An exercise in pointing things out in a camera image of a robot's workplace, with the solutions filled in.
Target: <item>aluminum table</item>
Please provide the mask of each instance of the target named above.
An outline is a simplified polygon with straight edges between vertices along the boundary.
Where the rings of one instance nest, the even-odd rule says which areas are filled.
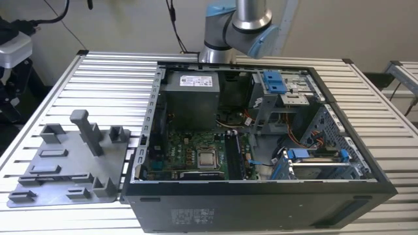
[[[156,61],[196,61],[194,55],[88,52],[76,56],[0,158],[0,232],[22,234],[142,234],[128,205],[118,202],[7,208],[7,194],[41,144],[45,123],[69,122],[73,109],[86,109],[101,129],[132,131],[126,159],[137,145]],[[237,57],[239,64],[313,67],[361,141],[396,187],[397,195],[341,230],[327,234],[418,234],[418,130],[353,64],[340,59]],[[324,231],[261,231],[233,234],[324,234]]]

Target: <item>black cable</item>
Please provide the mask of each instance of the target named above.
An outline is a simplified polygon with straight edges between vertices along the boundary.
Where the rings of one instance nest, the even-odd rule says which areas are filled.
[[[49,6],[50,10],[53,11],[54,15],[58,16],[57,12],[54,11],[53,7],[49,5],[49,3],[46,2],[46,0],[44,0],[44,2],[46,3],[46,5]],[[77,38],[77,36],[73,34],[73,32],[69,30],[69,28],[66,27],[64,21],[61,21],[65,29],[68,30],[68,32],[70,33],[70,35],[74,37],[74,39],[78,41],[78,43],[81,44],[84,50],[86,50],[86,47],[84,46],[81,40]]]
[[[172,0],[169,1],[169,4],[168,4],[168,0],[165,0],[165,4],[166,4],[166,9],[168,9],[168,13],[169,13],[169,21],[170,21],[170,25],[172,25],[172,29],[174,31],[174,35],[176,35],[176,39],[177,39],[177,43],[178,43],[178,47],[181,49],[181,53],[184,54],[197,54],[197,62],[198,62],[198,52],[194,52],[194,51],[188,51],[185,46],[184,46],[184,43],[181,41],[181,38],[178,36],[178,33],[177,33],[177,27],[176,27],[176,10],[174,10],[174,7],[173,7],[173,4],[172,4]]]
[[[53,23],[56,23],[56,22],[58,22],[58,21],[61,21],[61,19],[64,19],[64,17],[65,17],[65,15],[66,15],[66,13],[68,13],[68,7],[69,7],[69,0],[65,0],[65,6],[64,6],[64,11],[62,11],[62,13],[60,14],[60,15],[57,15],[57,13],[56,13],[56,18],[54,19],[52,19],[52,20],[33,20],[33,21],[30,21],[33,24],[34,24],[34,26],[37,26],[38,24],[53,24]]]
[[[313,146],[315,143],[316,143],[316,142],[312,142],[312,144],[311,144],[307,148],[311,148],[311,146]]]
[[[388,98],[388,101],[391,101],[391,98],[392,98],[392,96],[393,96],[393,94],[395,94],[395,92],[396,92],[399,86],[400,86],[400,82],[399,82],[396,88],[392,90],[392,93],[391,93],[391,96],[389,96],[389,98]]]
[[[276,147],[271,153],[271,159],[275,158],[275,156],[279,154],[279,151],[280,151],[280,148],[281,148],[281,144],[284,142],[284,137],[280,137],[277,140],[276,140]]]
[[[409,107],[407,108],[405,113],[404,113],[404,115],[403,115],[403,116],[407,116],[407,114],[409,114],[411,109],[412,109],[412,106],[413,106],[413,105],[409,105]]]

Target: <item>blue plastic clip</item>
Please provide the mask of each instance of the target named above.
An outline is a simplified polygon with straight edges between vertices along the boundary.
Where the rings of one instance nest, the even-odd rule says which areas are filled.
[[[339,152],[339,154],[340,154],[340,162],[341,162],[341,163],[347,163],[348,160],[349,160],[349,155],[348,155],[347,150],[345,150],[345,149],[341,149],[340,152]]]
[[[277,71],[264,70],[263,80],[269,93],[284,94],[287,92],[287,87]]]

